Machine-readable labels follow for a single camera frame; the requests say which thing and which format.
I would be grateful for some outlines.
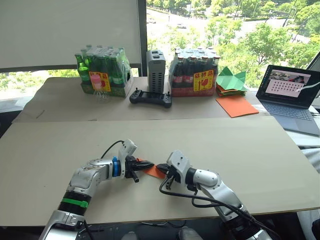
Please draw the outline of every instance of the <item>green strap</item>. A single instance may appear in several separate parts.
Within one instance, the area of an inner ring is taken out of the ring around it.
[[[74,199],[70,199],[70,198],[62,198],[61,202],[78,205],[82,208],[87,208],[89,205],[89,203],[87,201],[78,201],[78,200],[74,200]]]

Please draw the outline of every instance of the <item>game controller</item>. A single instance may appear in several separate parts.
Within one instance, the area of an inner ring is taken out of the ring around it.
[[[142,91],[135,88],[135,91],[131,94],[129,98],[132,104],[137,103],[150,103],[162,105],[166,109],[170,108],[172,105],[172,97],[169,92],[167,93],[157,93],[150,91]]]

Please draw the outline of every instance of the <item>window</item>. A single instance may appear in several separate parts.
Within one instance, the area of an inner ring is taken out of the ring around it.
[[[132,68],[134,77],[138,69]],[[0,101],[13,98],[33,97],[37,90],[50,77],[79,77],[76,69],[17,71],[0,73]]]
[[[320,50],[319,0],[147,0],[148,50],[214,47],[219,69],[258,88],[269,64],[305,69]]]

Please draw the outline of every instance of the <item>black cable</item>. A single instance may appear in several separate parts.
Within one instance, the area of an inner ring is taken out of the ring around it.
[[[149,222],[144,222],[142,221],[141,224],[143,225],[148,225],[148,226],[153,226],[153,227],[164,227],[168,222],[165,221],[164,223],[159,223],[159,224],[155,224],[155,223],[149,223]]]
[[[189,198],[189,199],[199,199],[199,200],[204,200],[204,201],[209,201],[215,204],[212,204],[212,207],[226,207],[228,209],[230,209],[231,211],[235,212],[236,214],[238,214],[240,217],[244,218],[245,220],[251,222],[252,224],[272,233],[273,235],[275,235],[277,238],[281,239],[281,237],[279,236],[278,233],[276,233],[275,231],[273,231],[272,229],[266,227],[263,223],[257,221],[253,216],[251,216],[250,214],[240,210],[239,208],[232,206],[230,204],[224,203],[222,201],[218,201],[215,200],[213,198],[209,198],[209,197],[204,197],[204,196],[197,196],[197,195],[191,195],[191,194],[184,194],[184,193],[178,193],[178,192],[170,192],[170,191],[164,191],[162,190],[163,186],[166,184],[166,182],[168,181],[168,177],[166,177],[164,179],[164,181],[161,183],[160,187],[159,187],[159,191],[163,194],[166,195],[170,195],[170,196],[176,196],[176,197],[182,197],[182,198]]]
[[[103,159],[104,158],[104,156],[107,154],[107,152],[114,146],[114,145],[116,145],[116,144],[118,144],[118,143],[124,143],[125,141],[122,141],[122,140],[119,140],[119,141],[116,141],[116,142],[114,142],[105,152],[104,152],[104,154],[102,154],[102,156],[101,156],[101,158]]]
[[[193,195],[193,196],[197,196],[197,193],[198,193],[198,189],[196,189],[196,190],[194,191],[194,195]],[[204,209],[204,208],[214,208],[214,207],[219,207],[219,206],[220,206],[219,204],[213,204],[213,203],[211,203],[211,204],[206,204],[206,205],[196,204],[196,203],[195,203],[195,198],[192,198],[191,203],[192,203],[192,205],[193,205],[194,207],[196,207],[196,208],[201,208],[201,209]]]
[[[95,240],[94,236],[92,235],[92,233],[91,233],[91,231],[90,231],[90,229],[89,229],[89,227],[87,225],[86,220],[83,221],[83,224],[84,224],[85,230],[88,232],[88,235],[89,235],[90,239],[91,240]]]
[[[180,229],[180,228],[184,227],[184,226],[186,225],[186,223],[187,223],[187,221],[184,220],[184,222],[183,222],[182,225],[175,225],[175,224],[173,224],[172,222],[169,222],[169,221],[168,221],[168,224],[169,224],[171,227],[176,228],[176,229]]]

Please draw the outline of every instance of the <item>pink label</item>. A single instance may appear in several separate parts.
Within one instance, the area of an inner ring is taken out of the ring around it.
[[[188,84],[194,83],[194,76],[183,76],[183,81]]]
[[[183,79],[182,76],[173,76],[172,81],[176,84],[180,84],[182,83],[182,79]]]

